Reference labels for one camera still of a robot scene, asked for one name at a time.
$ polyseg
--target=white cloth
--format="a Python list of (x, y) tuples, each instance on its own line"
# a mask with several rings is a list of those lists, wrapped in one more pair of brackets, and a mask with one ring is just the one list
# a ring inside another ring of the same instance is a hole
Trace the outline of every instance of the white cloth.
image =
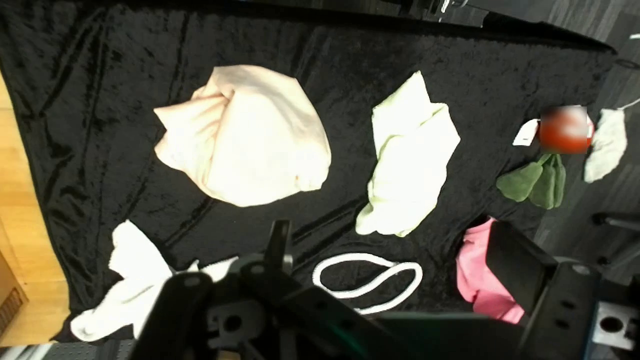
[(593, 147), (584, 164), (584, 183), (598, 183), (620, 164), (629, 147), (625, 111), (603, 111)]
[[(376, 265), (376, 266), (385, 266), (387, 271), (382, 275), (379, 275), (372, 282), (361, 287), (361, 289), (354, 289), (354, 290), (331, 290), (323, 284), (323, 273), (331, 266), (337, 266), (337, 265), (342, 265), (342, 262), (371, 262), (371, 265)], [(385, 260), (380, 256), (375, 256), (375, 254), (362, 254), (362, 252), (350, 252), (350, 254), (341, 254), (341, 256), (335, 256), (335, 258), (327, 258), (323, 260), (316, 268), (314, 268), (314, 275), (312, 275), (312, 282), (314, 287), (323, 289), (325, 293), (332, 295), (335, 299), (338, 300), (353, 300), (353, 299), (361, 299), (372, 290), (376, 290), (380, 284), (385, 284), (389, 279), (401, 275), (401, 273), (414, 273), (414, 281), (412, 284), (407, 287), (405, 293), (401, 293), (396, 299), (385, 303), (385, 304), (376, 304), (376, 307), (371, 307), (371, 309), (356, 309), (356, 313), (361, 315), (379, 315), (379, 313), (389, 313), (396, 307), (401, 307), (405, 300), (409, 300), (409, 297), (412, 297), (417, 293), (417, 289), (422, 284), (422, 266), (418, 262), (390, 262), (390, 260)]]
[(449, 106), (430, 103), (422, 73), (375, 108), (379, 164), (359, 235), (410, 235), (438, 205), (447, 164), (461, 145)]
[(159, 159), (211, 198), (260, 206), (319, 190), (328, 176), (327, 133), (296, 78), (221, 67), (193, 100), (155, 112), (166, 129)]
[[(73, 334), (82, 342), (96, 342), (112, 332), (134, 327), (141, 336), (165, 282), (174, 275), (157, 246), (133, 225), (123, 223), (115, 235), (115, 252), (108, 268), (123, 276), (98, 309), (87, 311), (71, 322)], [(203, 268), (214, 282), (221, 282), (237, 258)]]

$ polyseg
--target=black velvet fabric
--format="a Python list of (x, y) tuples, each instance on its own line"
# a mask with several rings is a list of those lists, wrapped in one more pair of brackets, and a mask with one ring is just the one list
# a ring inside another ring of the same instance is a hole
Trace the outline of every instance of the black velvet fabric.
[[(471, 223), (491, 215), (529, 237), (540, 223), (540, 211), (494, 190), (499, 175), (538, 151), (513, 149), (514, 131), (568, 103), (593, 111), (615, 58), (593, 40), (537, 30), (229, 3), (2, 0), (2, 74), (71, 282), (73, 315), (96, 307), (115, 284), (111, 235), (127, 219), (177, 268), (260, 252), (273, 220), (289, 219), (302, 282), (319, 260), (364, 250), (425, 266), (425, 284), (403, 309), (451, 309), (451, 260)], [(241, 211), (206, 198), (159, 162), (153, 149), (165, 129), (153, 108), (186, 100), (223, 65), (260, 65), (300, 78), (335, 153), (323, 190)], [(422, 71), (432, 100), (449, 103), (462, 143), (438, 209), (414, 235), (359, 237), (354, 217), (376, 167), (372, 106), (414, 71)], [(345, 266), (327, 282), (354, 287), (375, 275)], [(392, 281), (362, 303), (389, 300), (407, 282)]]

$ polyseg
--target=green cloth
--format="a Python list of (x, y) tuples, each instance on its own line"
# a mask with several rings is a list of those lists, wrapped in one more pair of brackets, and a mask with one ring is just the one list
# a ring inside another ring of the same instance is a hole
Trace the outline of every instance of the green cloth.
[(552, 211), (563, 205), (566, 171), (561, 151), (547, 151), (537, 162), (503, 175), (497, 189), (514, 202), (531, 201), (535, 206)]

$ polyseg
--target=red object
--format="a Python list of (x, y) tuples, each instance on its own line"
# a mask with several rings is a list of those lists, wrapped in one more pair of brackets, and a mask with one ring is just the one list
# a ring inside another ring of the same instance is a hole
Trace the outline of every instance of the red object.
[(587, 153), (593, 147), (593, 137), (591, 138), (573, 138), (570, 134), (561, 134), (566, 129), (564, 124), (578, 127), (578, 121), (573, 114), (558, 111), (549, 119), (556, 121), (556, 123), (540, 123), (540, 127), (538, 127), (538, 143), (540, 145), (544, 145), (549, 149), (558, 149), (558, 151), (570, 153), (570, 154)]

